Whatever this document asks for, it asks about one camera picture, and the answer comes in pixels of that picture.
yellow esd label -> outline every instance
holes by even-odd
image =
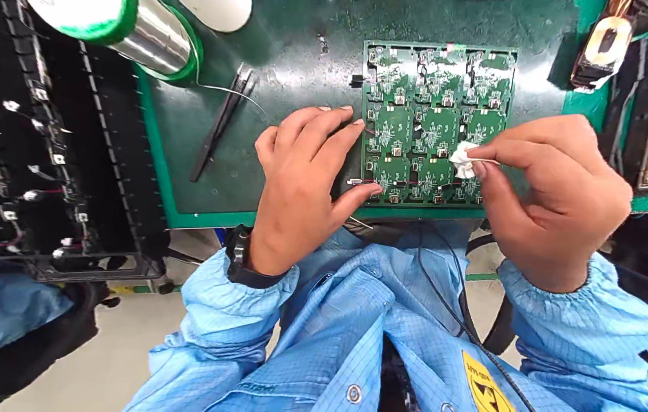
[[[464,357],[464,370],[469,382],[471,396],[474,398],[476,410],[479,412],[515,412],[512,403],[497,387],[492,375],[483,364],[474,360],[466,351]]]

floor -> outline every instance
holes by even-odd
[[[219,243],[212,231],[172,233],[174,248],[206,258]],[[469,255],[468,273],[486,273],[502,261],[496,245],[488,245]],[[194,269],[168,261],[169,276],[183,282]],[[467,299],[477,332],[484,339],[494,322],[504,291],[499,281],[467,283]],[[69,356],[57,361],[32,385],[0,405],[1,412],[97,412],[118,411],[148,379],[147,352],[162,342],[164,335],[177,330],[184,316],[179,293],[170,295],[123,295],[113,309],[97,309],[99,335]],[[277,331],[268,345],[272,350]],[[518,367],[521,356],[514,342],[502,355]]]

black watch strap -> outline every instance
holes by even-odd
[[[240,283],[254,289],[267,289],[280,282],[288,274],[288,271],[278,276],[266,276],[248,269],[251,231],[252,228],[241,224],[227,233],[225,253],[230,259],[227,278],[232,283]]]

circuit board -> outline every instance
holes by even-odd
[[[513,48],[366,41],[362,178],[350,183],[384,189],[366,205],[480,207],[479,181],[448,158],[504,130],[516,64]]]

green mat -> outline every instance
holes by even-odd
[[[253,147],[255,138],[303,106],[352,105],[360,116],[361,92],[350,89],[348,77],[361,73],[365,39],[518,47],[521,54],[509,126],[560,113],[581,113],[600,127],[607,88],[593,95],[565,90],[580,42],[603,5],[603,0],[268,0],[256,2],[251,20],[232,34],[212,32],[183,10],[205,45],[200,83],[227,87],[245,61],[256,69],[251,97],[268,116],[242,102],[213,161],[198,183],[190,183],[194,155],[224,92],[173,87],[138,70],[141,105],[169,226],[252,224],[264,183]],[[348,156],[335,192],[346,190],[341,182],[360,173],[357,146]],[[636,199],[633,208],[648,212],[648,197]],[[449,209],[361,208],[356,213],[360,219],[483,216],[480,210]]]

